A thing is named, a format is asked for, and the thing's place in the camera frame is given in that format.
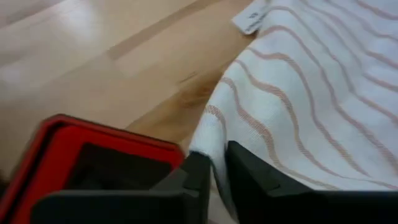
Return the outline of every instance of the black plastic part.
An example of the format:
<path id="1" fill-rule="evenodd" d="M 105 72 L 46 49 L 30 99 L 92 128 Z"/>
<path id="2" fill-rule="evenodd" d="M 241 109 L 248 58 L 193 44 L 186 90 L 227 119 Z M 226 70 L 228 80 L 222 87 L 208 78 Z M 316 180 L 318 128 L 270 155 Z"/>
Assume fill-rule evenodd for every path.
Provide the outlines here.
<path id="1" fill-rule="evenodd" d="M 398 192 L 312 190 L 234 141 L 228 143 L 226 165 L 241 224 L 273 219 L 278 222 L 397 221 Z"/>
<path id="2" fill-rule="evenodd" d="M 207 222 L 210 160 L 191 153 L 149 190 L 63 190 L 32 209 L 32 224 Z"/>
<path id="3" fill-rule="evenodd" d="M 171 170 L 166 162 L 86 143 L 64 189 L 146 190 Z"/>

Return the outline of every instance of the red frame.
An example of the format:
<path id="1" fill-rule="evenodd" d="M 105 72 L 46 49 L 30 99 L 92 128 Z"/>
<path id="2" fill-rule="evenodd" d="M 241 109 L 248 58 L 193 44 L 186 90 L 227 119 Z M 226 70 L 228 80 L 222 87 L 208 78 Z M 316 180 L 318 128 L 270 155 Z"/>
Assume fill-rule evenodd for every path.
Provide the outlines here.
<path id="1" fill-rule="evenodd" d="M 60 126 L 43 149 L 44 139 L 50 130 Z M 30 208 L 44 195 L 60 190 L 73 168 L 81 146 L 90 142 L 101 147 L 108 147 L 120 152 L 168 162 L 173 169 L 184 160 L 184 155 L 176 144 L 160 141 L 138 134 L 129 133 L 99 124 L 79 120 L 66 115 L 56 115 L 45 120 L 26 152 L 18 171 L 0 203 L 0 223 L 11 209 L 22 186 L 29 181 L 29 187 L 23 192 L 12 214 L 11 223 L 29 223 Z M 37 159 L 41 159 L 35 171 L 31 171 Z M 29 172 L 35 172 L 26 180 Z"/>

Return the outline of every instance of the wooden floor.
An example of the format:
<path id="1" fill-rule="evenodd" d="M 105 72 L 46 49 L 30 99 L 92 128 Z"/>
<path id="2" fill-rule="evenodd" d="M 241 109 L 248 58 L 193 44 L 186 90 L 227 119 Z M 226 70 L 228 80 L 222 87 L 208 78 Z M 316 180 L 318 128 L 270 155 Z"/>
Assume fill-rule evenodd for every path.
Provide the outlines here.
<path id="1" fill-rule="evenodd" d="M 251 0 L 1 0 L 0 169 L 65 113 L 186 147 Z"/>

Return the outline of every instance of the white tag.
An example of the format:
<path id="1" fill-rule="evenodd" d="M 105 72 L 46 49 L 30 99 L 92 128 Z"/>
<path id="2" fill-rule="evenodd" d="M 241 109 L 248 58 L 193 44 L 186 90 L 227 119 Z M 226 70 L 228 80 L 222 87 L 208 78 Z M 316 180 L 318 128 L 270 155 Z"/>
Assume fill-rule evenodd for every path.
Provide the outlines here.
<path id="1" fill-rule="evenodd" d="M 266 16 L 266 0 L 254 0 L 248 7 L 232 18 L 232 22 L 244 33 L 252 34 L 260 28 Z"/>

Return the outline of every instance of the white towel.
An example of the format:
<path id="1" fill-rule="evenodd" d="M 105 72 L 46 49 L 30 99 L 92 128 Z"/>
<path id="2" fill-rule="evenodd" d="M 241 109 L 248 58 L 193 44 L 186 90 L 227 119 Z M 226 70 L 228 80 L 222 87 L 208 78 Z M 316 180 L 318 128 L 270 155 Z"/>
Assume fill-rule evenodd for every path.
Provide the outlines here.
<path id="1" fill-rule="evenodd" d="M 233 212 L 235 140 L 313 188 L 398 189 L 398 1 L 269 1 L 217 84 L 190 150 L 209 155 Z"/>

